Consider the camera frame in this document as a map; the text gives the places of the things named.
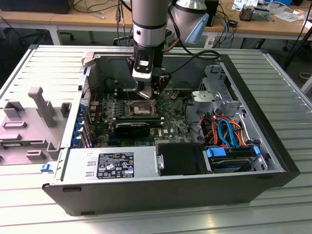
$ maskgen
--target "aluminum extrusion table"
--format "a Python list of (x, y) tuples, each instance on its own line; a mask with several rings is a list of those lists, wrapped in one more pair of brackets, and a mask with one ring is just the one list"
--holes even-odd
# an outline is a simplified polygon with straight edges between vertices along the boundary
[[(94, 46), (29, 49), (0, 90), (0, 108), (16, 99), (33, 107), (26, 88), (33, 84), (49, 86), (43, 96), (52, 105), (70, 102), (83, 74), (84, 53), (119, 50)], [(266, 191), (250, 204), (73, 217), (41, 189), (53, 174), (41, 173), (40, 164), (0, 166), (0, 233), (308, 233), (312, 228), (312, 103), (270, 55), (257, 50), (219, 52), (232, 59), (301, 171), (299, 177), (283, 188)]]

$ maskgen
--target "desk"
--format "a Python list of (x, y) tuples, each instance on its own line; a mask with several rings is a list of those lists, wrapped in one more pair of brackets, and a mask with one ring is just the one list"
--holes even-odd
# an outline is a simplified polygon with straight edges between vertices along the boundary
[[(97, 4), (103, 2), (102, 0), (88, 0), (88, 5)], [(239, 20), (238, 11), (230, 11), (231, 5), (229, 3), (233, 0), (221, 0), (221, 4), (225, 13), (230, 16), (230, 19), (238, 21), (237, 31), (235, 37), (242, 38), (263, 38), (263, 39), (297, 39), (300, 30), (302, 28), (302, 21), (286, 22), (275, 16), (271, 16), (269, 22), (263, 21), (251, 21), (245, 22)], [(95, 6), (93, 10), (99, 10), (111, 5), (115, 5), (117, 0), (109, 1), (102, 6)], [(304, 1), (301, 7), (309, 7), (310, 1)], [(78, 9), (85, 11), (84, 2), (81, 2), (77, 6)], [(58, 30), (78, 30), (78, 31), (102, 31), (102, 32), (115, 32), (116, 7), (110, 8), (104, 11), (105, 19), (92, 16), (88, 13), (77, 12), (71, 9), (67, 15), (59, 15), (52, 13), (28, 13), (28, 12), (2, 12), (0, 15), (5, 18), (12, 27), (15, 28), (35, 28), (35, 29), (47, 29), (50, 31), (53, 44), (61, 45), (61, 40), (58, 34)], [(130, 31), (132, 27), (131, 13), (124, 8), (125, 27), (126, 32)], [(5, 22), (0, 20), (0, 27), (7, 27)], [(211, 47), (215, 37), (220, 36), (224, 30), (224, 27), (220, 23), (219, 19), (216, 19), (213, 27), (206, 27), (203, 32), (204, 36), (207, 36), (205, 47)]]

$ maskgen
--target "workbench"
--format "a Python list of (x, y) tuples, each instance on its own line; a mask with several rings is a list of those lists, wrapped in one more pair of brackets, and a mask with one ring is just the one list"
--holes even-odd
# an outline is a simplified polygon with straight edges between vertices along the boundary
[[(101, 0), (88, 0), (88, 5), (101, 3)], [(112, 5), (116, 5), (117, 1), (109, 1), (105, 5), (95, 6), (92, 10), (103, 9)], [(220, 1), (224, 12), (230, 19), (238, 21), (235, 37), (241, 38), (261, 38), (261, 39), (297, 39), (301, 28), (302, 20), (287, 22), (275, 16), (271, 16), (268, 22), (251, 21), (245, 22), (239, 20), (239, 12), (231, 10), (233, 0)], [(308, 10), (310, 2), (305, 0), (300, 7), (303, 10)], [(77, 5), (77, 9), (86, 11), (84, 2)], [(33, 12), (2, 12), (0, 16), (7, 20), (14, 28), (32, 28), (49, 30), (53, 44), (61, 45), (59, 31), (74, 30), (74, 31), (101, 31), (101, 32), (116, 32), (116, 7), (112, 7), (104, 11), (104, 19), (100, 19), (88, 13), (81, 13), (71, 9), (68, 14), (52, 14), (52, 13), (33, 13)], [(131, 13), (124, 9), (125, 30), (129, 32), (132, 27)], [(8, 27), (8, 25), (0, 20), (0, 27)], [(207, 37), (205, 47), (211, 47), (215, 37), (220, 36), (224, 30), (219, 19), (216, 19), (212, 27), (206, 27), (203, 35)], [(304, 29), (302, 36), (305, 35), (307, 29)]]
[[(0, 108), (11, 100), (34, 107), (27, 96), (27, 87), (34, 84), (49, 87), (43, 96), (53, 106), (70, 102), (83, 75), (81, 59), (85, 52), (119, 50), (105, 46), (28, 49), (0, 90)], [(259, 50), (217, 51), (231, 58), (301, 171), (300, 176), (283, 188), (266, 191), (250, 204), (69, 216), (41, 189), (53, 173), (41, 173), (40, 164), (0, 166), (0, 233), (308, 233), (312, 228), (312, 103), (269, 54)], [(179, 48), (174, 52), (184, 53)]]

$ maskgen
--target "green circuit board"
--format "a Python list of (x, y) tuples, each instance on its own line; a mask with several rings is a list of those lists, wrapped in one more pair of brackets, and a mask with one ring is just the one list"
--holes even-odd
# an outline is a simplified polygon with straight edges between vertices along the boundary
[[(92, 124), (97, 135), (94, 147), (153, 146), (164, 140), (166, 142), (191, 142), (189, 128), (182, 115), (183, 97), (171, 100), (171, 95), (172, 92), (162, 93), (155, 102), (151, 102), (118, 99), (113, 94), (106, 94), (97, 106), (91, 106)], [(158, 120), (138, 121), (161, 125), (152, 127), (148, 137), (118, 139), (114, 133), (117, 120), (132, 121), (135, 117), (158, 118)]]

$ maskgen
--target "label sticker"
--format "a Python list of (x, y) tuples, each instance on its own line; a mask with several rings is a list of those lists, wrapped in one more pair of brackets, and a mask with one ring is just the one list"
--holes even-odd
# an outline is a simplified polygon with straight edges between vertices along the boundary
[(98, 155), (97, 178), (128, 178), (135, 176), (133, 152)]

